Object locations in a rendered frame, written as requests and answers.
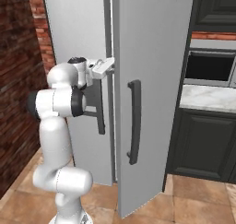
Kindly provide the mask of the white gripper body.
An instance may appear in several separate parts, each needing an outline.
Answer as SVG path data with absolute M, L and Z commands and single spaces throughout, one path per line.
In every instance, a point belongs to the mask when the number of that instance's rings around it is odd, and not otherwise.
M 110 57 L 105 60 L 99 60 L 92 68 L 91 73 L 94 79 L 103 79 L 106 73 L 112 69 L 114 58 Z

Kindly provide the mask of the microwave oven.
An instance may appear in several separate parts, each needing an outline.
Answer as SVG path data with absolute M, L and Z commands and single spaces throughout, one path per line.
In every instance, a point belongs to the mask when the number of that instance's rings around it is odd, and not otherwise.
M 191 40 L 184 83 L 236 88 L 236 41 Z

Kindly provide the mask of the dark cupboard door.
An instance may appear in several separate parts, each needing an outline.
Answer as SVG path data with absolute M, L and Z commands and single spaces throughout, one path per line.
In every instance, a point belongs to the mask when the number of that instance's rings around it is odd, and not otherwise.
M 236 32 L 236 0 L 195 0 L 193 31 Z
M 167 173 L 236 184 L 236 114 L 180 108 Z

